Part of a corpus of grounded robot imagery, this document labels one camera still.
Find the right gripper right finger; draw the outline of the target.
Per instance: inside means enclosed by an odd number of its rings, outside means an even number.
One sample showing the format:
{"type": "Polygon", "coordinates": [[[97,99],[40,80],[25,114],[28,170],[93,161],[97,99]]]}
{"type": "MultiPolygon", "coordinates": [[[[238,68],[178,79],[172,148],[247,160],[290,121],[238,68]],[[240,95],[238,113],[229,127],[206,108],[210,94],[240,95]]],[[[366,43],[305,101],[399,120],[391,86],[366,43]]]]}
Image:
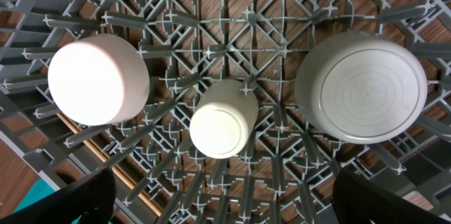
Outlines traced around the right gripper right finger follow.
{"type": "Polygon", "coordinates": [[[345,169],[336,176],[332,205],[339,224],[449,223],[345,169]]]}

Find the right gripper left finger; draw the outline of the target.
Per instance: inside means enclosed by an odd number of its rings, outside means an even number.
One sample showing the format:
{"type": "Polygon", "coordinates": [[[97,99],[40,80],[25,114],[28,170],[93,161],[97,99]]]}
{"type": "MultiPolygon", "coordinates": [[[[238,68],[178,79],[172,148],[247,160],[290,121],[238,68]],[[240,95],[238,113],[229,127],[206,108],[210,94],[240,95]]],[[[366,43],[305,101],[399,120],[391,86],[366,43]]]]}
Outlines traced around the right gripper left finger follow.
{"type": "Polygon", "coordinates": [[[102,223],[114,212],[116,181],[102,168],[1,219],[1,224],[102,223]]]}

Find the wooden chopstick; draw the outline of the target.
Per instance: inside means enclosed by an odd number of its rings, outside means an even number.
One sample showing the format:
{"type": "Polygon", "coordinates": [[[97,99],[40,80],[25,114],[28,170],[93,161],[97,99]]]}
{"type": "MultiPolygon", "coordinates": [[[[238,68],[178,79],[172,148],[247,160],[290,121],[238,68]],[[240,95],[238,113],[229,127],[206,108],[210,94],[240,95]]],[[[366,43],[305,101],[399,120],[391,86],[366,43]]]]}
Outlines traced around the wooden chopstick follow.
{"type": "MultiPolygon", "coordinates": [[[[71,119],[67,118],[62,113],[57,113],[57,116],[63,123],[74,133],[74,135],[80,132],[78,126],[71,119]]],[[[110,159],[110,155],[101,151],[100,146],[91,138],[84,139],[82,143],[88,147],[88,149],[102,162],[105,163],[110,159]]],[[[126,170],[121,165],[111,166],[114,174],[129,188],[136,188],[138,181],[131,175],[126,173],[126,170]]],[[[154,203],[147,192],[140,192],[137,195],[158,217],[162,214],[162,207],[157,203],[154,203]]]]}

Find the grey bowl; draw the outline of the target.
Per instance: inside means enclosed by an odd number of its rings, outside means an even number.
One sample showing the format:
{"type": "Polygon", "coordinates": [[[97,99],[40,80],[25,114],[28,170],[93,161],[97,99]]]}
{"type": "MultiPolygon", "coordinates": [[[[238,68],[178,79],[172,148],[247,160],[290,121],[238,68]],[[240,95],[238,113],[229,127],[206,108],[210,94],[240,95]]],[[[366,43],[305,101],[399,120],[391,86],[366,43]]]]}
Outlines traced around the grey bowl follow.
{"type": "Polygon", "coordinates": [[[403,46],[366,32],[343,32],[317,44],[301,62],[295,98],[315,128],[354,144],[383,142],[421,114],[428,83],[403,46]]]}

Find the pink shallow bowl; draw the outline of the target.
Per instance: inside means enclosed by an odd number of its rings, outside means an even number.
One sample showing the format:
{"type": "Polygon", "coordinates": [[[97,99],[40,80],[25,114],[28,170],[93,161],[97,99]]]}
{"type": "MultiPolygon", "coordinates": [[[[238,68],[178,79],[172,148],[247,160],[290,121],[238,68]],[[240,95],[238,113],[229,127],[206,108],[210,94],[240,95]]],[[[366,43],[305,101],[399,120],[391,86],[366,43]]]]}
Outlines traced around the pink shallow bowl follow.
{"type": "Polygon", "coordinates": [[[110,34],[61,47],[51,59],[47,77],[61,112],[90,126],[134,118],[150,91],[149,71],[137,49],[110,34]]]}

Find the white cup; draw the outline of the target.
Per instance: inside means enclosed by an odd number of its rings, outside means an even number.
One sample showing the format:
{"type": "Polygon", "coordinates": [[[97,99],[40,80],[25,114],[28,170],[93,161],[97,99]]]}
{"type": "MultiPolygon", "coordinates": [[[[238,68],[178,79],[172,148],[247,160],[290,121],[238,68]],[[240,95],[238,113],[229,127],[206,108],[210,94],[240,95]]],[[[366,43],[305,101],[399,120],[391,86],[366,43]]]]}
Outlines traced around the white cup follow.
{"type": "Polygon", "coordinates": [[[194,146],[210,158],[238,154],[248,142],[259,114],[257,97],[237,80],[213,83],[202,95],[190,120],[194,146]]]}

